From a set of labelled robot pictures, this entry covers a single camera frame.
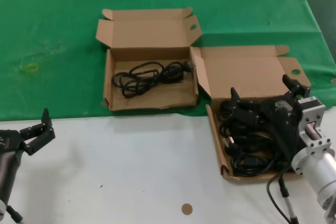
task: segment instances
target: box lid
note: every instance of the box lid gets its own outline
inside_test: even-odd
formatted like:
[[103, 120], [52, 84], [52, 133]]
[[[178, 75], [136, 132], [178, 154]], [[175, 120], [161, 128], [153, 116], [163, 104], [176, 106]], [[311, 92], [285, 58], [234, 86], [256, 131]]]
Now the box lid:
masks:
[[110, 48], [189, 47], [201, 35], [192, 8], [102, 11], [96, 38]]
[[198, 82], [213, 102], [229, 99], [231, 87], [246, 99], [282, 95], [288, 91], [285, 73], [310, 86], [298, 61], [281, 57], [288, 52], [288, 46], [192, 48]]

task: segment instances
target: power cord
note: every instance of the power cord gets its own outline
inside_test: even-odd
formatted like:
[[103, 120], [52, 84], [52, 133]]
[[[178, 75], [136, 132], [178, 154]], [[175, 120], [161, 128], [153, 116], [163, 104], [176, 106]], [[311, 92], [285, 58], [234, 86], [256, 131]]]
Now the power cord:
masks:
[[298, 217], [295, 215], [293, 206], [289, 200], [289, 193], [288, 193], [287, 187], [285, 186], [285, 181], [283, 180], [283, 176], [279, 177], [278, 182], [280, 186], [281, 195], [283, 199], [285, 200], [285, 203], [288, 208], [290, 222], [291, 224], [299, 224]]
[[287, 216], [282, 212], [282, 210], [280, 209], [280, 207], [277, 205], [277, 203], [275, 202], [275, 200], [273, 199], [273, 196], [271, 194], [271, 191], [269, 189], [270, 185], [272, 184], [272, 182], [274, 180], [276, 180], [278, 177], [282, 177], [285, 172], [289, 169], [290, 167], [290, 163], [285, 166], [280, 172], [278, 172], [276, 175], [274, 175], [268, 182], [267, 182], [267, 185], [266, 185], [266, 191], [267, 191], [267, 194], [269, 196], [269, 198], [271, 199], [273, 205], [275, 206], [275, 208], [279, 211], [279, 213], [283, 216], [283, 218], [286, 220], [287, 223], [289, 224], [292, 224], [291, 221], [287, 218]]
[[[158, 65], [158, 69], [151, 69], [142, 72], [136, 72], [140, 68], [148, 65]], [[122, 94], [125, 98], [132, 98], [136, 95], [145, 94], [153, 86], [164, 83], [177, 83], [183, 79], [184, 72], [191, 72], [194, 65], [191, 61], [180, 63], [174, 61], [166, 67], [158, 61], [149, 61], [132, 68], [129, 72], [116, 73], [112, 78], [112, 83], [115, 87], [122, 89]]]
[[223, 102], [218, 120], [219, 132], [224, 137], [224, 150], [231, 156], [233, 173], [240, 177], [255, 177], [270, 170], [281, 170], [284, 159], [277, 153], [274, 139], [261, 133], [261, 129], [233, 120], [230, 111], [230, 102]]

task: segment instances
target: white table surface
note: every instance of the white table surface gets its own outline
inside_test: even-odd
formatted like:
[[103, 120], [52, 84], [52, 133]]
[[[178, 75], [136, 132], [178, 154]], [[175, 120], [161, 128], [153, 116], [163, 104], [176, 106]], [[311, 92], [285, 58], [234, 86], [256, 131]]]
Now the white table surface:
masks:
[[[333, 108], [322, 123], [332, 140], [335, 121]], [[36, 123], [1, 122], [0, 129]], [[24, 154], [9, 201], [28, 224], [285, 223], [266, 183], [237, 185], [222, 178], [207, 117], [53, 123], [56, 139], [34, 156]], [[302, 178], [286, 185], [300, 224], [324, 223], [309, 184]], [[287, 212], [277, 183], [271, 191]], [[189, 216], [181, 212], [184, 203], [193, 207]], [[14, 222], [6, 215], [2, 223]]]

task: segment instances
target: cable connector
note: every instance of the cable connector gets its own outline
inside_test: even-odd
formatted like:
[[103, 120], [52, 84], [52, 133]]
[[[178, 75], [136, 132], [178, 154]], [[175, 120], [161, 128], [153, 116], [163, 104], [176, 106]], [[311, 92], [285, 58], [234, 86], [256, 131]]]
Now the cable connector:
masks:
[[196, 64], [193, 60], [191, 60], [191, 61], [186, 60], [185, 62], [183, 62], [182, 66], [183, 66], [184, 71], [192, 72], [194, 67], [196, 66]]
[[299, 220], [298, 217], [294, 217], [294, 218], [290, 218], [290, 221], [292, 222], [292, 224], [299, 224]]
[[241, 147], [235, 144], [231, 136], [228, 139], [223, 138], [223, 143], [225, 145], [224, 150], [229, 156], [236, 156], [242, 152]]
[[243, 161], [245, 168], [266, 167], [270, 163], [267, 159], [249, 155], [245, 155]]
[[9, 213], [15, 223], [21, 223], [23, 221], [23, 217], [11, 206], [8, 205], [6, 211]]
[[283, 180], [283, 177], [279, 178], [279, 186], [280, 186], [280, 192], [283, 198], [289, 197], [289, 193], [287, 190], [287, 187], [285, 186], [285, 182]]

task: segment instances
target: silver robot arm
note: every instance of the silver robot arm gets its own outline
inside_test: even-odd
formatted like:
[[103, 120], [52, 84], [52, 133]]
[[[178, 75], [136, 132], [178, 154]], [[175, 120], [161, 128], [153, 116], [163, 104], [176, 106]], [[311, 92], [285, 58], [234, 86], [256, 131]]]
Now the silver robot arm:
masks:
[[299, 136], [307, 147], [300, 150], [291, 165], [302, 175], [317, 194], [317, 201], [326, 211], [328, 224], [336, 224], [336, 162], [335, 151], [330, 148], [331, 140], [321, 129], [325, 106], [315, 97], [299, 100], [304, 104], [317, 100], [318, 105], [302, 110]]

